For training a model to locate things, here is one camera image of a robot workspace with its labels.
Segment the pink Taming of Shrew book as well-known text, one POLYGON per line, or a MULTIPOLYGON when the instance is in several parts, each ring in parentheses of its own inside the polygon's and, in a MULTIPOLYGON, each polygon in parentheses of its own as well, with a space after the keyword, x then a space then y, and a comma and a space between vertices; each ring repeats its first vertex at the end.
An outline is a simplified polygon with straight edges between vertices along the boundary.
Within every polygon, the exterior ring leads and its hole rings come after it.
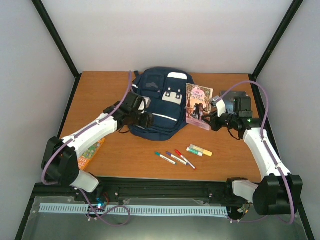
POLYGON ((186 84, 186 123, 209 131, 211 127, 202 117, 211 112, 212 105, 210 103, 213 97, 214 89, 195 85, 186 84))

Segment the dark blue castle cover book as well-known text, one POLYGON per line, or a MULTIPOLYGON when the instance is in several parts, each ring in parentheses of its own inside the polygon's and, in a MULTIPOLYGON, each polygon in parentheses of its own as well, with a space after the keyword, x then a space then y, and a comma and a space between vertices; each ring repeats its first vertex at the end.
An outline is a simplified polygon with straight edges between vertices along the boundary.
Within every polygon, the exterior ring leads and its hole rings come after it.
POLYGON ((228 114, 235 114, 239 112, 246 112, 252 110, 251 98, 245 91, 221 91, 220 96, 225 105, 225 112, 228 114))

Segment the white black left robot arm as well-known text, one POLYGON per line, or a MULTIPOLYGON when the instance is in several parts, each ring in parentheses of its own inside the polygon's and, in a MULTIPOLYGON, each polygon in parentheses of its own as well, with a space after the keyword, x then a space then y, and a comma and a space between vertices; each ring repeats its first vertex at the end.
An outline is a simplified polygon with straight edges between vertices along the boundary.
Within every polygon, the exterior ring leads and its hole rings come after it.
POLYGON ((79 168, 78 159, 99 140, 124 126, 150 127, 154 120, 153 115, 146 112, 150 103, 149 97, 129 92, 77 132, 61 139, 50 138, 41 165, 42 183, 81 189, 92 201, 101 200, 104 188, 94 175, 79 168))

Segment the navy blue student backpack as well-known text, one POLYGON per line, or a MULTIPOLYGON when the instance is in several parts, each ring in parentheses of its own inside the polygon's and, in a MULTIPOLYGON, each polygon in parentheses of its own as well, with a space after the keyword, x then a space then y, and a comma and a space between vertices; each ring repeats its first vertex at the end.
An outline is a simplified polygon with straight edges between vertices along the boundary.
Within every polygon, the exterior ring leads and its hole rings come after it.
POLYGON ((194 84, 192 76, 180 69, 152 67, 143 73, 134 72, 132 89, 150 99, 146 113, 153 115, 151 127, 129 126, 131 134, 150 141, 167 141, 186 123, 187 84, 194 84))

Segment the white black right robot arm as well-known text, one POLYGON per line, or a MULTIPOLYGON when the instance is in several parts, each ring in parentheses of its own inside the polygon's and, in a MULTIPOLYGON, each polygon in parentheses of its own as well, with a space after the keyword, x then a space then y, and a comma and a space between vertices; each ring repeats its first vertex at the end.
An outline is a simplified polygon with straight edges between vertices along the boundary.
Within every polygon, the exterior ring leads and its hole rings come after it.
POLYGON ((228 113, 221 97, 210 100, 215 111, 202 116, 215 132, 226 128, 237 131, 237 140, 243 140, 250 149, 258 166, 261 183, 255 184, 245 178, 227 180, 230 195, 252 203, 257 214, 291 215, 297 212, 303 181, 299 175, 293 175, 282 163, 274 150, 268 133, 260 118, 253 117, 251 98, 236 97, 233 100, 234 112, 228 113))

